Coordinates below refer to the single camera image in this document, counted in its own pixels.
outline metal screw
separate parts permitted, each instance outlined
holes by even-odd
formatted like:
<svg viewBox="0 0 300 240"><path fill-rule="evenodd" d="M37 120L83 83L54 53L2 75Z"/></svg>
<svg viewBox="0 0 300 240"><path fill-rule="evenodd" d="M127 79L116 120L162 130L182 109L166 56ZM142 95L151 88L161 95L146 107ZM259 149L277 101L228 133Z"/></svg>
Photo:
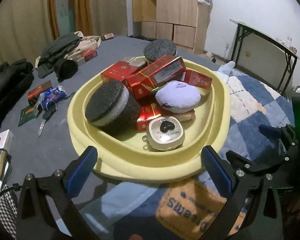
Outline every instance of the metal screw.
<svg viewBox="0 0 300 240"><path fill-rule="evenodd" d="M26 176L26 180L31 180L33 178L33 174L28 174L27 176Z"/></svg>
<svg viewBox="0 0 300 240"><path fill-rule="evenodd" d="M63 170L56 170L54 176L60 177L63 174Z"/></svg>
<svg viewBox="0 0 300 240"><path fill-rule="evenodd" d="M271 180L273 177L272 177L271 174L268 173L268 174L266 175L266 178L267 178L268 180Z"/></svg>
<svg viewBox="0 0 300 240"><path fill-rule="evenodd" d="M237 171L236 171L236 174L237 174L239 177L243 177L243 176L244 176L244 171L242 171L242 170L237 170Z"/></svg>

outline car key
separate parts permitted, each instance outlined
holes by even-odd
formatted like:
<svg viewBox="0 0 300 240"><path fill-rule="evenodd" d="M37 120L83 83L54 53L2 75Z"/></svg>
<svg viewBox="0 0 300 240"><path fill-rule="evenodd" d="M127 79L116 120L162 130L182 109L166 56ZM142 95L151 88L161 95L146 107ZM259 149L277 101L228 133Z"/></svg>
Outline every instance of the car key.
<svg viewBox="0 0 300 240"><path fill-rule="evenodd" d="M57 110L57 106L53 105L48 111L44 112L43 116L42 116L42 122L39 128L39 132L38 132L38 136L41 135L44 124L50 119L50 117L56 112Z"/></svg>

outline blue snack bag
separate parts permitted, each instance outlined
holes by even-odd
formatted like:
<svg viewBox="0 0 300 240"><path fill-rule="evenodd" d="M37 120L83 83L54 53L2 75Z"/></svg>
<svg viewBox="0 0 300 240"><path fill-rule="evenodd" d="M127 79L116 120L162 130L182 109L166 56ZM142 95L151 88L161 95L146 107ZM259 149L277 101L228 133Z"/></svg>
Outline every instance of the blue snack bag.
<svg viewBox="0 0 300 240"><path fill-rule="evenodd" d="M42 94L44 95L40 95L43 97L41 102L41 107L45 111L47 111L51 105L58 103L59 101L61 101L63 98L66 97L66 92L63 89L63 87L60 85L57 86L56 88L49 89L43 92Z"/></svg>

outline yellow plastic tub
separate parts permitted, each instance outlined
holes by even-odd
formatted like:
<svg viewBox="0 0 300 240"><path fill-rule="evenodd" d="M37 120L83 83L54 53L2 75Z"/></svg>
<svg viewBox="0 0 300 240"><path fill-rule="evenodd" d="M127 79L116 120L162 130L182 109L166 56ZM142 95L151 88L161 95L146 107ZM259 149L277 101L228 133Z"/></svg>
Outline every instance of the yellow plastic tub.
<svg viewBox="0 0 300 240"><path fill-rule="evenodd" d="M211 145L216 152L221 149L230 122L230 95L227 85L209 69L189 60L184 62L188 69L210 76L213 80L210 92L199 88L202 99L195 108L195 119L182 123L186 139L181 148L173 151L150 151L142 140L145 131L131 129L113 138L86 120L87 103L102 85L100 74L76 92L67 115L70 136L79 155L89 145L97 148L96 172L121 180L170 182L200 171L200 153L204 146Z"/></svg>

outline table frame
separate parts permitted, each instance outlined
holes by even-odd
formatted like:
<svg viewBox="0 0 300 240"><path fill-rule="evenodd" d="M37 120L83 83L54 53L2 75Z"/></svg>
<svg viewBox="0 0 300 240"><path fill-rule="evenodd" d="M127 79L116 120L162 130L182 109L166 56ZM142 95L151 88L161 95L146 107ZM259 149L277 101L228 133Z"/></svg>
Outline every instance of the table frame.
<svg viewBox="0 0 300 240"><path fill-rule="evenodd" d="M283 95L285 93L286 89L287 89L287 86L288 86L291 78L292 78L293 71L294 71L294 69L296 67L296 64L297 64L298 56L296 54L294 54L286 46L284 46L283 44L281 44L278 41L274 40L270 36L268 36L268 35L266 35L262 32L259 32L258 30L254 29L254 28L251 28L247 25L243 25L240 22L238 22L237 24L238 24L237 34L236 34L235 41L234 41L234 48L233 48L233 51L232 51L231 61L234 60L234 56L235 56L235 53L236 53L236 50L237 50L238 41L240 41L239 50L238 50L238 53L237 53L237 57L235 59L235 65L237 65L238 60L239 60L239 56L240 56L240 52L241 52L241 48L242 48L243 39L251 33L265 39L266 41L269 41L270 43L272 43L273 45L275 45L279 49L283 50L283 52L285 53L285 58L286 58L287 65L285 67L283 76L282 76L281 81L279 83L279 86L277 88L277 91L279 92L280 87L281 87L281 85L283 83L283 80L285 78L285 75L288 72L289 73L288 80L287 80L283 90L281 91L281 94ZM294 61L293 61L293 64L291 66L291 58L292 57L294 58Z"/></svg>

